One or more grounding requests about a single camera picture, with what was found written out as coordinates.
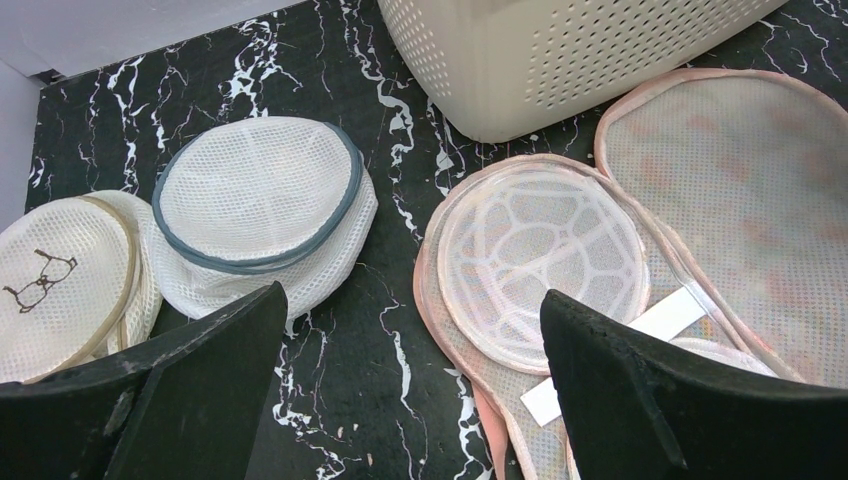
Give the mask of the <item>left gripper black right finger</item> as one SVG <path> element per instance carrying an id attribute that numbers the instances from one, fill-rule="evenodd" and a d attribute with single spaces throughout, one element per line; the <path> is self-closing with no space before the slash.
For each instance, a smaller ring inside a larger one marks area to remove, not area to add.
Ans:
<path id="1" fill-rule="evenodd" d="M 584 479 L 843 479 L 847 393 L 748 372 L 556 290 L 544 349 Z"/>

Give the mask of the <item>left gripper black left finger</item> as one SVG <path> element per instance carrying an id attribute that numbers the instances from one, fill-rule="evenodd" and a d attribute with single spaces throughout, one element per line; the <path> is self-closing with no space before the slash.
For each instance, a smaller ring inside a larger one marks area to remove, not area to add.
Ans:
<path id="1" fill-rule="evenodd" d="M 288 313 L 261 287 L 202 319 L 1 387 L 5 479 L 241 479 Z"/>

